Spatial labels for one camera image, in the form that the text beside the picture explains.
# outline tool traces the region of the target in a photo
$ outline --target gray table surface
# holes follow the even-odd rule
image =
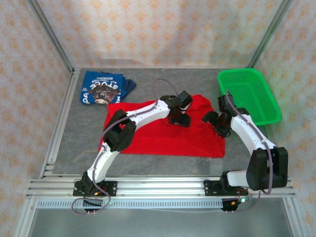
[[[201,94],[208,98],[218,110],[220,96],[217,75],[221,69],[89,69],[110,73],[123,73],[133,79],[137,87],[124,102],[144,102],[154,99],[151,85],[156,78],[165,78],[176,89]],[[77,82],[65,130],[57,155],[54,174],[83,174],[97,156],[97,141],[107,115],[105,105],[83,105],[80,90],[84,74],[82,69]],[[165,82],[157,83],[160,95],[174,94]],[[201,158],[183,156],[153,156],[119,154],[113,161],[107,175],[221,175],[223,171],[246,169],[250,154],[240,138],[232,132],[226,139],[224,158]]]

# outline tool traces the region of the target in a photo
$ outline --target blue t-shirt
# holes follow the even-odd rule
[[[136,87],[136,85],[137,84],[132,79],[126,79],[126,77],[123,77],[121,100],[123,100]]]
[[[88,104],[112,104],[122,100],[123,74],[85,73],[80,101]]]

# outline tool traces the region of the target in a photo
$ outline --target green basket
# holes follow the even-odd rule
[[[228,89],[237,108],[246,108],[257,126],[279,122],[281,111],[263,75],[252,68],[221,71],[218,74],[221,93]]]

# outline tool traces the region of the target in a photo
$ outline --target aluminum frame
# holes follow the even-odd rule
[[[288,8],[290,7],[293,0],[283,0],[277,9],[270,25],[268,26],[262,40],[260,41],[252,59],[250,60],[250,63],[248,65],[249,68],[254,68],[256,64],[258,63],[263,51],[266,49],[268,43],[270,42],[270,39],[276,32],[279,24],[281,23],[283,16],[286,14]]]
[[[79,74],[80,74],[80,69],[75,69],[74,72],[70,75],[67,89],[66,89],[63,102],[58,114],[57,122],[54,128],[54,132],[50,139],[48,150],[45,155],[44,164],[42,165],[42,168],[39,173],[39,178],[43,177],[47,164],[49,162],[56,161],[57,153],[58,153],[60,142],[64,133],[69,109],[70,109],[71,102],[74,96]]]
[[[297,198],[283,198],[283,203],[294,237],[308,237],[309,233]]]
[[[37,199],[25,199],[24,206],[21,210],[18,224],[13,234],[14,237],[27,237],[29,236],[31,225],[34,219]]]
[[[34,179],[27,191],[27,198],[70,199],[73,197],[74,180],[80,176],[45,176],[44,179]],[[204,180],[218,181],[220,177],[211,176],[113,176],[106,180],[117,181],[117,195],[113,199],[199,199],[205,198]],[[257,197],[259,191],[252,191]],[[295,191],[291,180],[284,188],[273,189],[269,196],[261,198],[292,198]],[[206,198],[225,199],[226,196]],[[238,193],[229,198],[238,198]]]
[[[63,47],[61,46],[57,36],[55,35],[52,26],[50,25],[48,19],[46,18],[43,10],[40,7],[40,4],[37,0],[27,0],[28,4],[30,5],[31,9],[33,10],[35,16],[39,20],[43,30],[45,31],[46,35],[50,39],[51,43],[53,44],[56,52],[58,53],[59,57],[61,58],[64,66],[68,70],[69,73],[73,72],[73,66],[65,53]]]

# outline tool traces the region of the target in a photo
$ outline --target floral wall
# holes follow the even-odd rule
[[[69,74],[25,0],[0,1],[0,236],[37,178]]]
[[[39,0],[74,67],[231,68],[281,0]]]
[[[288,149],[289,175],[310,236],[316,236],[315,29],[315,1],[293,1],[256,67],[282,112],[282,121],[269,126],[268,134]]]

